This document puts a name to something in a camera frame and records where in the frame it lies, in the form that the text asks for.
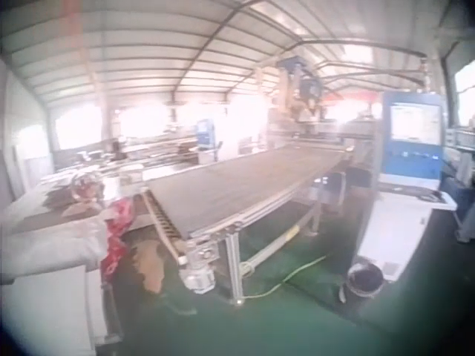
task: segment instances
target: cable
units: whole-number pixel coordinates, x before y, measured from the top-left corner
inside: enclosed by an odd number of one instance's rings
[[[303,271],[304,269],[307,269],[307,268],[309,268],[309,267],[312,267],[312,266],[316,265],[317,263],[322,262],[322,261],[325,260],[327,257],[328,257],[328,255],[325,255],[325,256],[323,256],[323,257],[317,258],[316,260],[313,260],[313,261],[310,262],[310,263],[307,263],[306,265],[300,266],[299,268],[297,268],[296,270],[294,270],[293,272],[291,272],[290,274],[288,274],[287,277],[285,277],[285,278],[282,280],[282,282],[280,282],[279,284],[273,286],[270,290],[266,291],[265,293],[262,293],[262,294],[255,294],[255,295],[247,295],[247,296],[244,297],[244,299],[258,299],[258,298],[263,298],[263,297],[267,297],[268,295],[271,295],[272,293],[274,293],[275,291],[277,291],[287,280],[289,280],[290,278],[294,277],[298,272]]]

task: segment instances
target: screen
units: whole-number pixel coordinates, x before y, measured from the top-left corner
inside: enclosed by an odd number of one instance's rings
[[[439,106],[396,103],[391,106],[391,139],[441,145],[441,120]]]

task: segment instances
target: factory floor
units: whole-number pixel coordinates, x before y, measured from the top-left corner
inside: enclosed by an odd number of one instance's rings
[[[289,203],[248,228],[240,241],[243,258],[303,213],[302,205]],[[271,295],[240,308],[218,291],[187,291],[168,264],[161,295],[127,286],[119,291],[126,333],[119,354],[435,355],[475,300],[475,247],[458,244],[453,229],[451,214],[436,212],[401,279],[359,311],[342,309],[335,297],[358,231],[358,223],[346,218],[326,218],[318,237],[297,236],[259,266],[246,279],[247,295],[267,291],[297,267],[327,255]]]

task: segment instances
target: workbench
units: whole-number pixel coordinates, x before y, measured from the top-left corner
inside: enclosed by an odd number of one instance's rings
[[[160,211],[188,246],[193,246],[194,240],[204,245],[224,240],[232,299],[239,304],[243,301],[242,276],[246,270],[255,268],[274,254],[312,218],[318,222],[320,203],[316,200],[296,226],[245,262],[240,260],[239,231],[290,201],[301,189],[310,187],[343,158],[342,151],[288,145],[190,168],[146,184]],[[154,202],[146,195],[144,197],[151,207]],[[155,220],[160,238],[173,249],[160,221],[163,219]],[[195,252],[186,256],[188,262],[196,262],[200,254]],[[179,264],[185,260],[181,260],[176,251],[172,254]]]

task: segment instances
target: white board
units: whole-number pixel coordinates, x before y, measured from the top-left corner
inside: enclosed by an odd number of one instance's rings
[[[32,355],[95,355],[89,334],[86,273],[80,266],[20,277],[1,287],[5,328]]]

